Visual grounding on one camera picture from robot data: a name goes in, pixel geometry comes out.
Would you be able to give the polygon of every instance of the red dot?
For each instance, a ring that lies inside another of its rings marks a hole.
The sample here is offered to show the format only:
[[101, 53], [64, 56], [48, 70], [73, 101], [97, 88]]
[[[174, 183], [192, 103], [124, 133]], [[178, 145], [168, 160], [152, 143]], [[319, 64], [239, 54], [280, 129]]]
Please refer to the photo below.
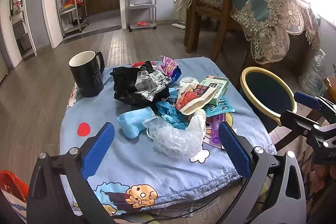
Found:
[[79, 124], [78, 129], [77, 129], [77, 134], [81, 137], [85, 137], [90, 134], [91, 128], [89, 124], [86, 122], [82, 122]]

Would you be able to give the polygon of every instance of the black plastic bag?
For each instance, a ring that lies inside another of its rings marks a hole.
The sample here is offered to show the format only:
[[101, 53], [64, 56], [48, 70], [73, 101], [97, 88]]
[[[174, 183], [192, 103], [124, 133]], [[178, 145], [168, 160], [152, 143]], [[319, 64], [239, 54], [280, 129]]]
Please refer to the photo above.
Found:
[[154, 71], [150, 61], [146, 61], [140, 68], [126, 68], [118, 67], [114, 68], [110, 75], [114, 80], [114, 99], [121, 101], [127, 105], [136, 107], [151, 106], [156, 108], [155, 104], [159, 101], [164, 101], [169, 97], [168, 85], [160, 92], [154, 95], [153, 101], [147, 100], [141, 94], [136, 93], [138, 90], [135, 87], [137, 81], [138, 72], [146, 70], [148, 73]]

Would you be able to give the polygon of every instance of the purple bottle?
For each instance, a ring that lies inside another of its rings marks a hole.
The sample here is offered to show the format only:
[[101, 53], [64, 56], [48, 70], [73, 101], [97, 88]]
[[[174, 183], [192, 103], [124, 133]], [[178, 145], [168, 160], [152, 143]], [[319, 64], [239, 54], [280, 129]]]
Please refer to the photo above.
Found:
[[221, 122], [225, 120], [225, 113], [221, 113], [215, 116], [212, 116], [212, 127], [211, 127], [211, 141], [213, 143], [221, 143], [218, 136], [218, 128]]

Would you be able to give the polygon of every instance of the blue gripper pad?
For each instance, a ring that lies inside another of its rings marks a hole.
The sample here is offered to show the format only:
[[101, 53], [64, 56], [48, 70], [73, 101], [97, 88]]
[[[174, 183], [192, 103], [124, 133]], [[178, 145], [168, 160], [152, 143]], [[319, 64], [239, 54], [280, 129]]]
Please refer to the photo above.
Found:
[[321, 104], [318, 99], [300, 91], [294, 93], [294, 100], [295, 102], [312, 109], [320, 110], [321, 108]]
[[249, 179], [251, 177], [251, 159], [235, 137], [235, 132], [222, 122], [218, 128], [219, 139], [239, 175]]
[[85, 180], [96, 174], [107, 150], [110, 148], [114, 139], [114, 126], [111, 123], [105, 127], [94, 144], [83, 158], [82, 176]]

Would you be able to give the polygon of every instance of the black mug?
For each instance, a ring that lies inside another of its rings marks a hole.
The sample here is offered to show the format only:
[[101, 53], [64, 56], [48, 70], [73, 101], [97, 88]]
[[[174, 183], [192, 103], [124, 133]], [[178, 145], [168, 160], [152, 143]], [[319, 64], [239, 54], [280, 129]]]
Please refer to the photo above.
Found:
[[103, 90], [102, 74], [105, 63], [101, 52], [80, 52], [70, 59], [69, 66], [80, 92], [85, 97], [97, 96]]

